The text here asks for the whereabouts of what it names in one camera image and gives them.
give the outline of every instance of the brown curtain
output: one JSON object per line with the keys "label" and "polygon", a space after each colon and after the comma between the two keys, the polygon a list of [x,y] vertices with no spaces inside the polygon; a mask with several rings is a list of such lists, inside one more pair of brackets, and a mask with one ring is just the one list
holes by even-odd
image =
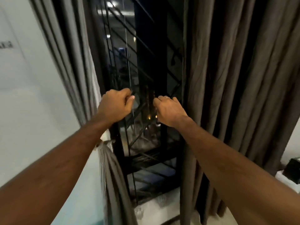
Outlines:
{"label": "brown curtain", "polygon": [[[300,116],[300,0],[185,0],[183,105],[190,117],[272,175]],[[191,150],[181,225],[226,205]]]}

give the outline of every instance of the person's left hand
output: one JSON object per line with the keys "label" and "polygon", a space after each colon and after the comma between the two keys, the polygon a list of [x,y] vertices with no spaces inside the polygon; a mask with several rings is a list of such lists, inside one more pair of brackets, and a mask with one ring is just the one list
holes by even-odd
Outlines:
{"label": "person's left hand", "polygon": [[121,91],[109,90],[102,96],[96,118],[106,120],[110,125],[122,120],[131,112],[135,96],[125,88]]}

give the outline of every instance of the person's right arm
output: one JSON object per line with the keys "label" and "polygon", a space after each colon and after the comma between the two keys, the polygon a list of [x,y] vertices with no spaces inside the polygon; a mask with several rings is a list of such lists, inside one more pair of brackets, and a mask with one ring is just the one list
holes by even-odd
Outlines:
{"label": "person's right arm", "polygon": [[299,224],[300,196],[199,127],[176,98],[155,98],[158,120],[176,128],[238,224]]}

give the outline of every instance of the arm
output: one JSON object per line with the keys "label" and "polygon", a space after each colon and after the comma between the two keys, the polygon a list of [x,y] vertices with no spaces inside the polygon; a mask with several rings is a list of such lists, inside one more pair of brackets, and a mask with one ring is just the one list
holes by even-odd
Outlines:
{"label": "arm", "polygon": [[199,127],[176,98],[153,103],[159,121],[180,132],[239,224],[299,224],[298,194]]}
{"label": "arm", "polygon": [[101,135],[130,113],[128,88],[111,90],[80,130],[0,188],[0,224],[50,224],[73,190]]}

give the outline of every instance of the hand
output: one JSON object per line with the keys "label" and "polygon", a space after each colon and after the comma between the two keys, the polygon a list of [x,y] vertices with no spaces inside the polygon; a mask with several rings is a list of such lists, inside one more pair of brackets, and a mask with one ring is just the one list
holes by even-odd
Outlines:
{"label": "hand", "polygon": [[130,95],[129,88],[107,91],[102,96],[95,118],[104,119],[110,125],[122,120],[132,109],[135,96]]}
{"label": "hand", "polygon": [[167,126],[176,127],[182,117],[188,117],[176,97],[170,99],[167,96],[159,96],[153,100],[153,105],[157,110],[158,120]]}

